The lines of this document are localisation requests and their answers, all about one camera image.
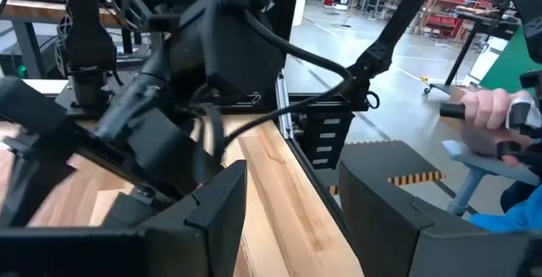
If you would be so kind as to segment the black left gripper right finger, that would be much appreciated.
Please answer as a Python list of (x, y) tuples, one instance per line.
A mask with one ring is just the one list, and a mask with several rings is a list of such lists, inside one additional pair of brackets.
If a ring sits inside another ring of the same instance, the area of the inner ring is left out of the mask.
[(340, 166), (340, 202), (366, 276), (513, 277), (530, 274), (530, 234), (490, 233), (385, 180)]

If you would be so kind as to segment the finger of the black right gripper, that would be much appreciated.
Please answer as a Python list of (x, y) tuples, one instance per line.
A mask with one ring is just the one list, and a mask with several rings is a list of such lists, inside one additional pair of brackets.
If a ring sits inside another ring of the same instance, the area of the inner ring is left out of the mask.
[(1, 142), (15, 137), (15, 126), (28, 137), (64, 142), (69, 138), (66, 110), (21, 79), (1, 79)]
[(67, 163), (75, 149), (47, 149), (17, 140), (5, 143), (14, 161), (1, 208), (1, 226), (24, 227), (55, 187), (75, 172)]

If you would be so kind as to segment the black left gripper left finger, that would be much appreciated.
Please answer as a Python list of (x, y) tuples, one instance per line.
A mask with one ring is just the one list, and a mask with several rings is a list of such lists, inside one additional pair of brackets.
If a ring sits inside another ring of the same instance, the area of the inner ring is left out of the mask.
[(141, 224), (147, 275), (231, 276), (246, 216), (245, 160)]

